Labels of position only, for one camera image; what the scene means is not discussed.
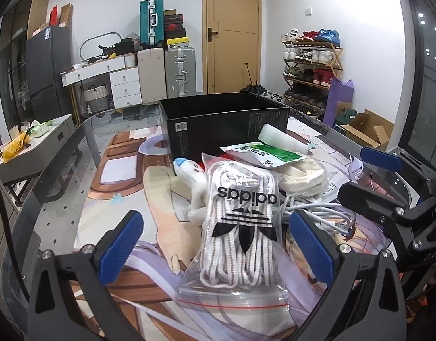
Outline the black refrigerator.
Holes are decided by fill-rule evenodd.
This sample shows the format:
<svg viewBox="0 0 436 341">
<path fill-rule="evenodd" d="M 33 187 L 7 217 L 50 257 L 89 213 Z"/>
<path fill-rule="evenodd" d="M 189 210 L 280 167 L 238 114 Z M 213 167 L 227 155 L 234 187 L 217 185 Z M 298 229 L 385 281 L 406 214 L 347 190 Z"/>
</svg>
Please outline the black refrigerator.
<svg viewBox="0 0 436 341">
<path fill-rule="evenodd" d="M 60 74 L 72 67 L 71 31 L 49 26 L 27 41 L 28 91 L 35 120 L 47 122 L 72 112 Z"/>
</svg>

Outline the stack of shoe boxes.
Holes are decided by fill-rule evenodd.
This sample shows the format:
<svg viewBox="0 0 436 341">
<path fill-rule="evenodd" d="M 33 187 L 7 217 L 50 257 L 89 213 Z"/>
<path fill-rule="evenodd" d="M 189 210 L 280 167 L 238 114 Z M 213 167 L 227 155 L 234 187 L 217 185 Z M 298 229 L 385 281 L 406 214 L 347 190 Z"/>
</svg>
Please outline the stack of shoe boxes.
<svg viewBox="0 0 436 341">
<path fill-rule="evenodd" d="M 165 47 L 168 48 L 174 39 L 186 37 L 184 15 L 175 9 L 164 10 L 163 14 Z"/>
</svg>

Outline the wicker basket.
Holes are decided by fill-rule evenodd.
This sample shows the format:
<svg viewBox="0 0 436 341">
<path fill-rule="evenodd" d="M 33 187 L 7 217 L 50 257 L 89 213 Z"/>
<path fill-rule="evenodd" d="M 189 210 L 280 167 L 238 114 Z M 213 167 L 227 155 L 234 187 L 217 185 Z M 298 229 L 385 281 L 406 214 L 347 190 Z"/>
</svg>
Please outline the wicker basket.
<svg viewBox="0 0 436 341">
<path fill-rule="evenodd" d="M 83 92 L 85 110 L 88 115 L 100 113 L 109 108 L 109 93 L 105 84 L 91 85 Z"/>
</svg>

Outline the beige suitcase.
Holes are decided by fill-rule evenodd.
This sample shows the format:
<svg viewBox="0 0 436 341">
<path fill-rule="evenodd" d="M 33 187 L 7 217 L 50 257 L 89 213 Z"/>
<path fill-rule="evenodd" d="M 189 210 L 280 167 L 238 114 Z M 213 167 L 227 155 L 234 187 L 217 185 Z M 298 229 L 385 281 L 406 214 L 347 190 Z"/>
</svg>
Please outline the beige suitcase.
<svg viewBox="0 0 436 341">
<path fill-rule="evenodd" d="M 143 105 L 166 99 L 166 75 L 162 48 L 145 49 L 137 53 L 139 84 Z"/>
</svg>

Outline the white desk with drawers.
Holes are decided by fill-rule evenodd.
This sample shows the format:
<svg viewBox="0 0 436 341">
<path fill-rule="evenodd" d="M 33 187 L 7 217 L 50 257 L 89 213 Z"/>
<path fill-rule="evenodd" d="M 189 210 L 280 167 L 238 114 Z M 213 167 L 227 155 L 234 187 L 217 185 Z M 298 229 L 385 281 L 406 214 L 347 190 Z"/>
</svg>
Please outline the white desk with drawers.
<svg viewBox="0 0 436 341">
<path fill-rule="evenodd" d="M 92 64 L 75 65 L 60 74 L 62 85 L 73 99 L 73 108 L 87 118 L 94 112 L 90 102 L 97 92 L 105 94 L 103 110 L 124 109 L 142 104 L 136 55 L 125 54 Z"/>
</svg>

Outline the grey side table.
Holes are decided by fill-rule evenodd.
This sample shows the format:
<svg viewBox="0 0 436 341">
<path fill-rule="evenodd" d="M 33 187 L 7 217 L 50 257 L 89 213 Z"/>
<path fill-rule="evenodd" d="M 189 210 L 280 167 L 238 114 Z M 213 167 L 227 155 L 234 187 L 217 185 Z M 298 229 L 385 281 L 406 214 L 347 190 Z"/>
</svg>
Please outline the grey side table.
<svg viewBox="0 0 436 341">
<path fill-rule="evenodd" d="M 55 118 L 46 134 L 32 139 L 30 146 L 13 159 L 7 163 L 0 159 L 0 180 L 17 207 L 22 205 L 21 197 L 29 182 L 43 172 L 74 131 L 71 114 Z"/>
</svg>

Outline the purple bag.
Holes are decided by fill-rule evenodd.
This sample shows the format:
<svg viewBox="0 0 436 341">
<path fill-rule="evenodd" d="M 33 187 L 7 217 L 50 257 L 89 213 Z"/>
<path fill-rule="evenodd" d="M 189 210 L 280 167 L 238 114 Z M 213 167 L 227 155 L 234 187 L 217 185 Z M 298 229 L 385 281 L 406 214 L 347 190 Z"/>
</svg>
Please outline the purple bag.
<svg viewBox="0 0 436 341">
<path fill-rule="evenodd" d="M 354 96 L 354 82 L 352 79 L 343 82 L 339 78 L 332 78 L 331 87 L 327 95 L 327 105 L 324 113 L 323 123 L 330 128 L 333 127 L 337 115 L 338 103 L 352 103 Z"/>
</svg>

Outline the green white packet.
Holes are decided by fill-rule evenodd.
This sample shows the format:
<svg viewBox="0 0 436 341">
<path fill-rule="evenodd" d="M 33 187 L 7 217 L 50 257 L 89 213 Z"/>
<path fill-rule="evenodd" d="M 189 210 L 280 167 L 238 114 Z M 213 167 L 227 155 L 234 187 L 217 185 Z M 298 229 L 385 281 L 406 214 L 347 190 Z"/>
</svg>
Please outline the green white packet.
<svg viewBox="0 0 436 341">
<path fill-rule="evenodd" d="M 235 160 L 250 163 L 258 167 L 273 169 L 304 160 L 307 156 L 297 152 L 279 149 L 262 142 L 248 142 L 220 148 Z"/>
</svg>

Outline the bag of cream fabric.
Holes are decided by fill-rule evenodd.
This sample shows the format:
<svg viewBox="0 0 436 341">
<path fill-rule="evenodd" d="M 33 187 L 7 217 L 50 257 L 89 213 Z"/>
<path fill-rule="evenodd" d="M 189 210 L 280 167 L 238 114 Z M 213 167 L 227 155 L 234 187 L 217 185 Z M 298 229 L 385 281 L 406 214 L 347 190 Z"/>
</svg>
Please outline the bag of cream fabric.
<svg viewBox="0 0 436 341">
<path fill-rule="evenodd" d="M 291 198 L 326 196 L 337 189 L 334 177 L 344 175 L 335 165 L 319 162 L 307 157 L 295 163 L 275 168 L 280 175 L 279 189 Z"/>
</svg>

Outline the bag of white adidas shoelaces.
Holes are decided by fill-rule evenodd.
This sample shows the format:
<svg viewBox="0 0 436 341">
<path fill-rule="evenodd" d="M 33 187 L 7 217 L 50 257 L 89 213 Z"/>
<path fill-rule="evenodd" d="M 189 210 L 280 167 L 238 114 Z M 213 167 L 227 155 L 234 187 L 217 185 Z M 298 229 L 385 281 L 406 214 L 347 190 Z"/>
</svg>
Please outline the bag of white adidas shoelaces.
<svg viewBox="0 0 436 341">
<path fill-rule="evenodd" d="M 205 218 L 200 248 L 177 290 L 195 308 L 284 308 L 279 176 L 268 169 L 204 154 Z"/>
</svg>

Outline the open cardboard box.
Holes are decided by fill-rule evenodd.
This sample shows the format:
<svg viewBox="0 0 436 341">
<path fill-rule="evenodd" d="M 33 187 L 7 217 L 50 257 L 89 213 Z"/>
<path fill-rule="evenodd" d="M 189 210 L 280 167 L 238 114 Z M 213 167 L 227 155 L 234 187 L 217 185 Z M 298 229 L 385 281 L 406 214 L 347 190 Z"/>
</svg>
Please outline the open cardboard box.
<svg viewBox="0 0 436 341">
<path fill-rule="evenodd" d="M 349 124 L 343 125 L 345 136 L 362 147 L 385 151 L 390 140 L 394 124 L 384 117 L 364 110 L 358 113 Z"/>
</svg>

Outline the wooden door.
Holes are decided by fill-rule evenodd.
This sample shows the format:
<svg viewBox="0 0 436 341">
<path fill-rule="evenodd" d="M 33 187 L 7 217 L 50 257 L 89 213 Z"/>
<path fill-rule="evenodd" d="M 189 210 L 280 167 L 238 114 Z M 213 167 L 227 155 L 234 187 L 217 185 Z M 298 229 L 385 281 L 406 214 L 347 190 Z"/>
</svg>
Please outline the wooden door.
<svg viewBox="0 0 436 341">
<path fill-rule="evenodd" d="M 258 84 L 262 0 L 203 0 L 203 90 L 238 92 Z"/>
</svg>

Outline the black cardboard box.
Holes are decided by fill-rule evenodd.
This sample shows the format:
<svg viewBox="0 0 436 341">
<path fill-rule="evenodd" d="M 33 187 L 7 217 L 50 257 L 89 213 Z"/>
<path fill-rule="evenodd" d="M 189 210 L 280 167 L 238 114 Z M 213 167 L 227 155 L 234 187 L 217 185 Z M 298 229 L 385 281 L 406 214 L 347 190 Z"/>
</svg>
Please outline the black cardboard box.
<svg viewBox="0 0 436 341">
<path fill-rule="evenodd" d="M 286 131 L 290 108 L 250 92 L 192 95 L 159 102 L 163 141 L 171 160 L 197 163 L 203 153 L 257 142 L 264 125 Z"/>
</svg>

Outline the wooden shoe rack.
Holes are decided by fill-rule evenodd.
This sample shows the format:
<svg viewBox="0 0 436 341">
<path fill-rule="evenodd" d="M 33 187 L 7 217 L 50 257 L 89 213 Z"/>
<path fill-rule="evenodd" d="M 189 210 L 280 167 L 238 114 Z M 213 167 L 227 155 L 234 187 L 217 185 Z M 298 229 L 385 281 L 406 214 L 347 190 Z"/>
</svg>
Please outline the wooden shoe rack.
<svg viewBox="0 0 436 341">
<path fill-rule="evenodd" d="M 292 28 L 281 36 L 284 45 L 283 79 L 287 105 L 313 118 L 324 116 L 332 80 L 343 72 L 341 37 L 336 30 L 300 32 Z"/>
</svg>

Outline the white plush toy blue tips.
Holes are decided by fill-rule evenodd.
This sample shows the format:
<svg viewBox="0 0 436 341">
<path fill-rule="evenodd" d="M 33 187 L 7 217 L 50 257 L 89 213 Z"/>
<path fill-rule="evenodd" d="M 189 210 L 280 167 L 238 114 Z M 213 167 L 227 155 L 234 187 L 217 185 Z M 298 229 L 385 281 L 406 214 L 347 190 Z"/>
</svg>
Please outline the white plush toy blue tips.
<svg viewBox="0 0 436 341">
<path fill-rule="evenodd" d="M 187 216 L 191 223 L 202 226 L 206 218 L 207 182 L 206 173 L 196 162 L 186 158 L 173 161 L 175 174 L 190 188 L 191 199 Z"/>
</svg>

